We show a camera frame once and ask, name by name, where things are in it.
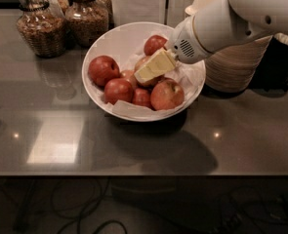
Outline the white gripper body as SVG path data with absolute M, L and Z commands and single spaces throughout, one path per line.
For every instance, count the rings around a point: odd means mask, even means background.
M 170 50 L 177 60 L 185 64 L 194 64 L 212 55 L 198 40 L 194 28 L 194 17 L 184 19 L 173 29 L 165 48 Z

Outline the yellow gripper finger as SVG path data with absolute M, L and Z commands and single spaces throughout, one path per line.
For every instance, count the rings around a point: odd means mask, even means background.
M 177 56 L 171 50 L 157 50 L 136 72 L 135 78 L 140 83 L 166 74 L 175 69 Z

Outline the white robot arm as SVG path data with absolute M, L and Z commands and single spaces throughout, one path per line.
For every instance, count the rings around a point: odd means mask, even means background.
M 145 83 L 173 70 L 177 61 L 194 64 L 276 33 L 288 36 L 288 0 L 213 0 L 180 22 L 135 77 Z

